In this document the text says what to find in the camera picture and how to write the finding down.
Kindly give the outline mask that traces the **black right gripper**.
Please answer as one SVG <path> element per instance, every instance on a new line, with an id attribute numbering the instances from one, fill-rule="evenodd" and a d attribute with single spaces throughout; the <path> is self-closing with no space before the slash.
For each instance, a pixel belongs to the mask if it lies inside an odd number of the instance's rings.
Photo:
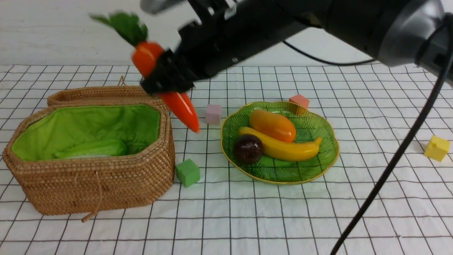
<path id="1" fill-rule="evenodd" d="M 212 0 L 214 14 L 202 0 L 189 3 L 201 23 L 179 30 L 177 54 L 165 50 L 157 58 L 151 74 L 140 82 L 149 95 L 188 92 L 195 81 L 214 77 L 306 28 L 276 0 L 243 0 L 233 7 Z"/>

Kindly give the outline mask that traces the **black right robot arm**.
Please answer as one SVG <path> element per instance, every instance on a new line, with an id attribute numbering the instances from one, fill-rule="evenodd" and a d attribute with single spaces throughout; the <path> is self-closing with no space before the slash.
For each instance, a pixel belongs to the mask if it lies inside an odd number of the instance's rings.
<path id="1" fill-rule="evenodd" d="M 200 22 L 179 30 L 141 87 L 186 92 L 194 82 L 247 60 L 306 28 L 321 28 L 388 67 L 417 64 L 440 74 L 451 47 L 440 0 L 191 0 Z"/>

